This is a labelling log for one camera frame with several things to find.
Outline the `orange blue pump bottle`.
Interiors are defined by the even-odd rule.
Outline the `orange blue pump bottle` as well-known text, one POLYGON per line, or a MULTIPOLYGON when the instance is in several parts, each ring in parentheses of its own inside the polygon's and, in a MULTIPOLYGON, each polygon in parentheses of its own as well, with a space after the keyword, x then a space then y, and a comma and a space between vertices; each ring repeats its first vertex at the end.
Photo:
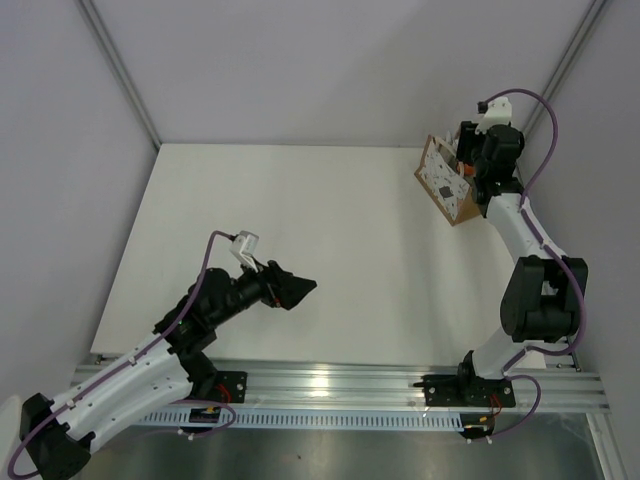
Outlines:
POLYGON ((459 162, 458 173, 463 177, 473 177, 475 174, 475 169, 471 165, 465 164, 464 162, 459 162))

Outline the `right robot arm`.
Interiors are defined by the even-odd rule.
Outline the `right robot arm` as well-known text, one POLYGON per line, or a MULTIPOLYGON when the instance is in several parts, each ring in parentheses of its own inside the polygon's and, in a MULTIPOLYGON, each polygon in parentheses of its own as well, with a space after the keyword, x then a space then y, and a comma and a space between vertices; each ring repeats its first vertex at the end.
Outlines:
POLYGON ((456 157, 474 170, 473 200, 500 234, 514 261, 499 306, 499 329, 458 367, 457 396, 467 404, 488 397, 492 383, 528 354, 565 356, 580 341, 586 323, 584 294, 588 267, 560 249, 536 218, 525 189, 515 177, 525 146, 523 134, 510 123, 486 130, 464 121, 459 127, 456 157))

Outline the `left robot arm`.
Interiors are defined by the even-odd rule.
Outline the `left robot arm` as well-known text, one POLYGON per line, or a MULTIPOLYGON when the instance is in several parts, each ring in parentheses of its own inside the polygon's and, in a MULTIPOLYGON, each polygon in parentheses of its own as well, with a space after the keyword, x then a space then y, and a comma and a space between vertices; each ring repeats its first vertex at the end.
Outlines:
POLYGON ((234 279, 205 268, 176 307, 132 351, 56 397, 22 405, 17 455, 27 453, 42 479, 70 479, 93 453, 137 420, 170 403, 229 398, 204 350, 218 327, 256 303, 291 310, 316 281, 270 260, 234 279))

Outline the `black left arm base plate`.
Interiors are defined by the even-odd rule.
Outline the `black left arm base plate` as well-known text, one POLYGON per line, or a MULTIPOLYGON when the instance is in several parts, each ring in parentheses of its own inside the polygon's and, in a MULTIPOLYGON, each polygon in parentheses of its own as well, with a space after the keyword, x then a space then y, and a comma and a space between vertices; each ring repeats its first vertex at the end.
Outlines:
POLYGON ((243 404, 247 393, 248 373, 244 371, 217 371, 197 380, 189 399, 243 404))

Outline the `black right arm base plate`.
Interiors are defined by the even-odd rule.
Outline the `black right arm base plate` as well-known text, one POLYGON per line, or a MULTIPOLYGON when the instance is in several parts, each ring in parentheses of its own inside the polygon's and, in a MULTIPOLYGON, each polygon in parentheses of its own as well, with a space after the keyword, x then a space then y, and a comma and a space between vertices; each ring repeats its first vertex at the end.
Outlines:
POLYGON ((413 387, 423 392, 425 403, 429 407, 516 406, 512 383, 507 380, 428 374, 415 382, 413 387))

